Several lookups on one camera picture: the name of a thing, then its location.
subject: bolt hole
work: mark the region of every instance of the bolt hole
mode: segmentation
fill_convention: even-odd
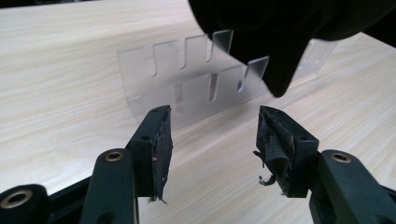
[[[113,212],[106,212],[99,216],[97,224],[112,224],[116,220],[116,214]]]
[[[11,197],[8,200],[8,202],[9,203],[17,203],[17,202],[22,201],[24,198],[26,198],[26,194],[17,194],[17,195],[14,195],[13,197]]]
[[[29,189],[22,189],[17,192],[14,192],[10,195],[8,195],[1,203],[0,207],[8,209],[8,208],[14,208],[18,207],[27,201],[32,197],[33,192]]]
[[[335,161],[340,161],[340,162],[351,162],[352,161],[352,159],[350,159],[348,156],[340,154],[340,153],[332,154],[332,158]]]
[[[122,159],[123,157],[123,153],[122,152],[110,152],[106,155],[106,160],[107,161],[119,161],[120,159]]]

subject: clear acrylic piece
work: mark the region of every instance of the clear acrylic piece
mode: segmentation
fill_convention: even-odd
[[[173,40],[119,52],[126,99],[137,121],[151,108],[170,105],[175,130],[268,92],[262,76],[269,57],[240,63],[228,54],[232,37],[232,31],[220,31],[213,34],[213,44],[198,35],[183,43]],[[327,59],[328,52],[318,55]],[[315,58],[321,64],[326,59]],[[316,68],[309,69],[311,61],[302,60],[307,65],[300,70],[312,73]]]

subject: light wood grain surface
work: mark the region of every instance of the light wood grain surface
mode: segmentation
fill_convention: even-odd
[[[0,191],[38,183],[53,193],[91,175],[96,157],[137,128],[116,53],[200,33],[184,0],[0,10]],[[355,35],[284,97],[265,94],[173,132],[168,204],[139,199],[141,223],[311,223],[307,199],[258,184],[270,175],[252,153],[260,105],[396,189],[395,73],[396,49]]]

